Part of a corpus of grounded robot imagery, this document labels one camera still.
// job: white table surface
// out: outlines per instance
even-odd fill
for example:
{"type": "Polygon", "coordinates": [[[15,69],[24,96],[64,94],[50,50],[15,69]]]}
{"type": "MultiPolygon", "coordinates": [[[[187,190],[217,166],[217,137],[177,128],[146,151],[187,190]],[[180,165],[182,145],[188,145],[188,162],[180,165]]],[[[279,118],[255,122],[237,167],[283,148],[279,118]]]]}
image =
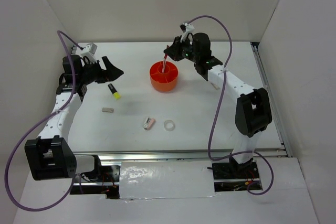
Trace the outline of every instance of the white table surface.
{"type": "MultiPolygon", "coordinates": [[[[163,58],[163,49],[171,42],[97,43],[97,59],[107,56],[124,71],[113,82],[121,94],[116,101],[105,84],[92,83],[69,133],[74,152],[205,150],[218,104],[220,90],[215,90],[188,60],[175,62],[179,71],[176,88],[169,93],[154,90],[149,69],[163,58]],[[101,112],[102,107],[114,113],[101,112]],[[146,116],[156,119],[150,131],[142,127],[146,116]],[[163,127],[165,120],[175,122],[175,130],[163,127]]],[[[228,42],[213,42],[213,55],[225,61],[228,42]]],[[[260,88],[261,78],[248,42],[234,42],[228,69],[246,83],[260,88]]],[[[233,149],[238,133],[235,104],[224,96],[213,140],[213,149],[233,149]]],[[[258,148],[281,147],[274,123],[268,126],[258,148]]]]}
{"type": "MultiPolygon", "coordinates": [[[[208,198],[152,200],[70,195],[47,211],[19,209],[14,224],[318,224],[297,159],[268,160],[274,169],[275,183],[263,196],[252,196],[246,191],[222,192],[208,198]]],[[[269,169],[263,161],[257,159],[257,162],[261,182],[266,187],[270,181],[269,169]]],[[[29,174],[20,202],[29,207],[49,205],[59,199],[69,183],[69,179],[37,182],[29,174]]]]}

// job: orange bowl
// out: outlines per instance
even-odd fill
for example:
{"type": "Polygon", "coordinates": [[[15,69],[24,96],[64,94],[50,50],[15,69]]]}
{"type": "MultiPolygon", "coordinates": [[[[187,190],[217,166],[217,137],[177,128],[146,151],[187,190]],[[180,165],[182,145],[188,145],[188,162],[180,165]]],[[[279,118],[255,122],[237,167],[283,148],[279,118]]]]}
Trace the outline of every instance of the orange bowl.
{"type": "Polygon", "coordinates": [[[162,73],[163,61],[155,63],[149,70],[151,83],[153,87],[162,92],[171,91],[177,84],[179,71],[177,67],[169,61],[166,61],[164,73],[162,73]]]}

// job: red wire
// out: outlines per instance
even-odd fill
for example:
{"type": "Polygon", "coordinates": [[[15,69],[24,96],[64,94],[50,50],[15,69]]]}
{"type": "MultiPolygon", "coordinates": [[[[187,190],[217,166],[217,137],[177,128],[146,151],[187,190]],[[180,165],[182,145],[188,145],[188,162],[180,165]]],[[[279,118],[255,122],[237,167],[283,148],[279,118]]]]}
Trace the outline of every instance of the red wire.
{"type": "Polygon", "coordinates": [[[253,172],[251,172],[250,170],[249,170],[249,172],[252,174],[252,177],[253,177],[252,181],[253,181],[256,177],[254,176],[253,172]]]}
{"type": "Polygon", "coordinates": [[[115,184],[114,184],[114,179],[113,179],[113,177],[111,177],[111,181],[112,181],[112,186],[113,186],[114,188],[116,188],[116,186],[115,186],[115,184]]]}

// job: wire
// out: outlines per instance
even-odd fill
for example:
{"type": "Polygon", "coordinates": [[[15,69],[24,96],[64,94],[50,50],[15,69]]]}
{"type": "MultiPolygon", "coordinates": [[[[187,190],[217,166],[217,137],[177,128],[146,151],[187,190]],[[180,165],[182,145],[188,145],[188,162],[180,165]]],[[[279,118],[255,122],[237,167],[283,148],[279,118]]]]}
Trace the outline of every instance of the wire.
{"type": "Polygon", "coordinates": [[[188,33],[187,37],[185,38],[186,40],[188,39],[189,35],[191,35],[191,40],[193,40],[193,34],[192,33],[188,33]]]}
{"type": "Polygon", "coordinates": [[[83,188],[82,188],[82,174],[78,174],[78,175],[79,175],[79,190],[81,194],[84,194],[83,188]]]}
{"type": "Polygon", "coordinates": [[[31,127],[22,137],[21,139],[17,142],[17,144],[14,146],[12,152],[10,153],[9,155],[9,158],[7,160],[7,163],[6,163],[6,168],[5,168],[5,176],[4,176],[4,179],[5,179],[5,188],[6,188],[6,192],[9,196],[9,199],[13,202],[13,204],[15,206],[17,206],[18,208],[22,209],[22,210],[25,210],[25,211],[30,211],[30,212],[40,212],[40,211],[44,211],[44,210],[48,210],[56,205],[58,205],[59,203],[61,203],[67,196],[68,194],[70,193],[72,187],[73,187],[73,184],[75,182],[75,178],[76,176],[74,176],[72,178],[72,181],[71,181],[71,185],[69,187],[69,189],[66,191],[66,193],[58,200],[56,201],[55,203],[51,204],[50,206],[47,206],[47,207],[42,207],[42,208],[30,208],[30,207],[26,207],[26,206],[23,206],[21,205],[13,196],[12,192],[11,192],[11,189],[9,187],[9,181],[8,181],[8,173],[9,173],[9,167],[11,165],[11,162],[12,162],[12,159],[14,157],[14,154],[15,152],[17,151],[17,149],[19,148],[19,146],[21,145],[21,143],[25,140],[25,138],[34,130],[36,129],[37,127],[39,127],[41,124],[43,124],[44,122],[48,121],[50,118],[52,118],[54,115],[56,115],[59,111],[63,110],[71,101],[72,97],[74,96],[75,94],[75,86],[76,86],[76,76],[75,76],[75,69],[74,69],[74,63],[72,62],[72,59],[71,59],[71,54],[62,38],[62,35],[64,35],[65,37],[67,37],[72,43],[74,43],[77,47],[79,47],[80,49],[83,50],[82,47],[80,47],[76,42],[73,41],[73,39],[71,39],[68,35],[66,35],[65,33],[63,33],[62,31],[57,31],[57,35],[64,47],[64,50],[68,56],[68,59],[69,59],[69,62],[70,62],[70,67],[71,67],[71,74],[72,74],[72,89],[71,89],[71,94],[70,94],[70,97],[69,99],[65,102],[65,104],[58,110],[58,111],[55,111],[53,113],[51,113],[50,115],[46,116],[45,118],[43,118],[42,120],[40,120],[38,123],[36,123],[33,127],[31,127]]]}
{"type": "Polygon", "coordinates": [[[86,182],[89,182],[89,183],[92,182],[92,181],[90,181],[90,180],[87,180],[87,179],[85,178],[85,175],[84,175],[83,173],[81,173],[81,177],[82,177],[82,179],[85,180],[86,182]]]}
{"type": "Polygon", "coordinates": [[[62,73],[58,78],[58,84],[61,85],[63,83],[64,73],[62,73]]]}
{"type": "Polygon", "coordinates": [[[86,62],[83,58],[80,58],[80,60],[84,63],[84,65],[86,65],[86,62]]]}
{"type": "Polygon", "coordinates": [[[254,173],[249,170],[249,172],[252,174],[252,181],[255,179],[254,173]]]}
{"type": "Polygon", "coordinates": [[[84,56],[81,59],[83,59],[85,65],[90,64],[90,59],[87,56],[84,56]]]}
{"type": "Polygon", "coordinates": [[[108,173],[106,173],[106,176],[107,176],[108,178],[110,178],[110,179],[111,179],[112,186],[113,186],[114,188],[116,188],[116,185],[114,184],[113,175],[112,175],[112,176],[110,176],[108,173]]]}
{"type": "Polygon", "coordinates": [[[214,172],[221,173],[221,174],[224,175],[224,176],[231,176],[231,173],[227,173],[227,172],[225,172],[225,171],[223,171],[223,170],[221,170],[221,169],[219,169],[219,168],[215,168],[215,169],[213,169],[212,167],[208,167],[208,169],[209,169],[209,170],[212,170],[212,171],[214,171],[214,172]]]}
{"type": "MultiPolygon", "coordinates": [[[[229,55],[224,63],[224,69],[226,69],[226,66],[232,56],[232,39],[231,39],[231,35],[228,31],[228,29],[226,28],[226,26],[217,18],[213,17],[213,16],[210,16],[210,15],[201,15],[201,16],[198,16],[198,17],[195,17],[193,18],[192,20],[190,20],[188,22],[188,24],[190,24],[191,22],[195,21],[195,20],[198,20],[200,18],[210,18],[210,19],[213,19],[215,21],[217,21],[222,27],[223,29],[225,30],[226,34],[227,34],[227,37],[229,39],[229,44],[230,44],[230,51],[229,51],[229,55]]],[[[236,156],[236,155],[239,155],[239,154],[245,154],[245,153],[255,153],[257,154],[259,157],[261,157],[265,162],[266,164],[268,165],[270,171],[271,171],[271,183],[269,184],[268,188],[261,192],[261,193],[253,193],[249,190],[250,186],[252,184],[255,184],[255,183],[258,183],[258,182],[253,182],[253,183],[250,183],[248,186],[247,186],[247,191],[250,193],[250,194],[253,194],[253,195],[263,195],[265,193],[267,193],[272,185],[273,185],[273,182],[274,182],[274,172],[273,172],[273,169],[271,167],[271,164],[265,159],[264,156],[262,156],[260,153],[256,152],[256,151],[244,151],[244,152],[237,152],[237,153],[231,153],[227,156],[224,156],[224,157],[219,157],[219,158],[214,158],[211,156],[211,143],[212,143],[212,138],[213,138],[213,135],[214,135],[214,131],[215,131],[215,127],[216,127],[216,123],[217,123],[217,119],[218,119],[218,115],[219,115],[219,111],[220,111],[220,107],[222,105],[222,101],[223,101],[223,96],[224,96],[224,91],[225,91],[225,86],[226,86],[226,71],[224,71],[224,81],[223,81],[223,87],[222,87],[222,91],[221,91],[221,95],[219,97],[219,101],[218,101],[218,105],[217,105],[217,110],[216,110],[216,113],[215,113],[215,118],[214,118],[214,122],[212,124],[212,127],[211,127],[211,131],[210,131],[210,136],[209,136],[209,142],[208,142],[208,157],[210,160],[212,161],[220,161],[220,160],[223,160],[223,159],[226,159],[226,158],[230,158],[230,157],[233,157],[233,156],[236,156]]]]}

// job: yellow highlighter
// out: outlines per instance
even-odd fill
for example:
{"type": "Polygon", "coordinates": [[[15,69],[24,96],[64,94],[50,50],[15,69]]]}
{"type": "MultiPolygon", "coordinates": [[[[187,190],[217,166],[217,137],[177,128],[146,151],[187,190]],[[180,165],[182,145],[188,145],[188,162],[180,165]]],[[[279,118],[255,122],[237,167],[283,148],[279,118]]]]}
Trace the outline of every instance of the yellow highlighter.
{"type": "Polygon", "coordinates": [[[119,93],[117,92],[117,90],[115,89],[115,87],[114,87],[111,83],[108,84],[108,87],[109,87],[109,89],[111,90],[111,92],[112,92],[114,98],[115,98],[116,100],[119,100],[119,99],[121,98],[121,95],[119,95],[119,93]]]}

